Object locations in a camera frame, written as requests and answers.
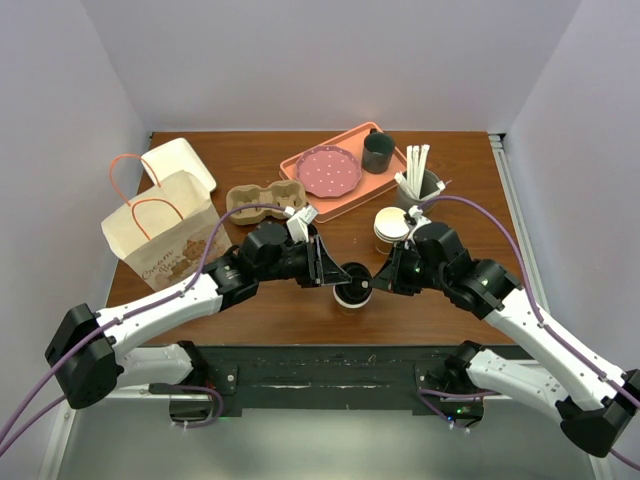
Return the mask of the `black coffee cup lid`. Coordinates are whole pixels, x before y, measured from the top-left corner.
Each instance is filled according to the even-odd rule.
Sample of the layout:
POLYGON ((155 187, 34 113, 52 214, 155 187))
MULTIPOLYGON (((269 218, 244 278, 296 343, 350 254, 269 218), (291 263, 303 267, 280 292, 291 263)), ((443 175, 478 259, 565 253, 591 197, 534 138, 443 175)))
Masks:
POLYGON ((369 269, 358 262, 344 263, 341 267, 352 277, 352 281, 334 286, 334 298, 338 296, 349 303, 357 303, 371 297, 373 288, 369 285, 372 278, 369 269))

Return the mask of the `single brown paper cup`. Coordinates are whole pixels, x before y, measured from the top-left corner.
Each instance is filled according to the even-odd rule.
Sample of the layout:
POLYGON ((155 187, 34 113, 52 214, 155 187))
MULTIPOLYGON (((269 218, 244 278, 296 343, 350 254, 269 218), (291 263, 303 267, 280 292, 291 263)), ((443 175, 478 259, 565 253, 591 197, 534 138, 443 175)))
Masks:
POLYGON ((371 297, 368 296, 366 299, 364 299, 361 302, 357 302, 357 303, 349 303, 345 300, 343 300, 342 298, 336 296, 335 297, 335 301, 338 305, 338 309, 341 313, 343 313, 344 315, 355 315, 358 312, 360 312, 370 301, 371 297))

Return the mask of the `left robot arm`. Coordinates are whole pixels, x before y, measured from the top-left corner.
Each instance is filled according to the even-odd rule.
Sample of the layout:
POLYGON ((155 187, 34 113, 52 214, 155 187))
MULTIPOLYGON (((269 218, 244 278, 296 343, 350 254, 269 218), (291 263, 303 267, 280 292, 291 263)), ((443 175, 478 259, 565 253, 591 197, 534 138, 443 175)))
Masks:
POLYGON ((139 351, 139 346, 188 321, 248 300, 263 282, 290 279, 302 288, 351 281, 317 231, 306 241, 295 241, 285 226, 263 222, 241 245, 171 287, 99 311, 86 304, 71 308, 45 358, 73 409, 94 405, 117 388, 143 383, 173 384, 196 392, 206 383, 207 368, 195 348, 181 343, 150 354, 139 351))

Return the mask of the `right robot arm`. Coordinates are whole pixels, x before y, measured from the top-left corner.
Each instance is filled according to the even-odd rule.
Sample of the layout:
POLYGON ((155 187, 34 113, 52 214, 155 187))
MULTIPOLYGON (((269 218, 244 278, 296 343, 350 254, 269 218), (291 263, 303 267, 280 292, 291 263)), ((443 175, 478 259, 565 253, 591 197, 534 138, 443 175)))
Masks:
POLYGON ((448 386, 459 393, 473 387, 495 391, 543 412, 594 457, 613 453, 639 410, 638 370, 624 371, 591 351, 541 309, 502 265, 473 259, 444 223, 418 226, 396 243, 371 285, 407 296, 440 291, 455 307, 509 336, 543 372, 529 372, 465 342, 448 361, 448 386))

